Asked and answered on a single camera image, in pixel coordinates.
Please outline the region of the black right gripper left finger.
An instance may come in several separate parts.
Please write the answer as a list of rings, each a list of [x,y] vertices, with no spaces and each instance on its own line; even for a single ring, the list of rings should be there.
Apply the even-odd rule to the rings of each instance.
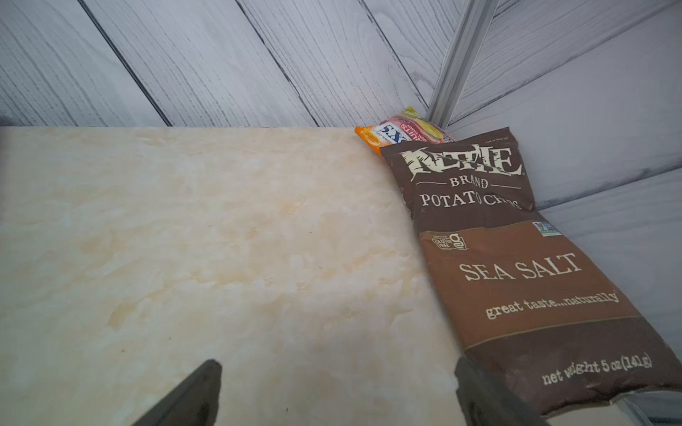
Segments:
[[[206,360],[133,425],[214,425],[220,408],[221,374],[222,365]]]

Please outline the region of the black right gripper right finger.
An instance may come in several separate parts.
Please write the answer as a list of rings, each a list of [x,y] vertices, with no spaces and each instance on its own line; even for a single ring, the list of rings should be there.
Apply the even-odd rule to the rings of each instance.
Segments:
[[[488,369],[467,356],[458,360],[455,376],[458,379],[456,395],[467,425],[548,425]]]

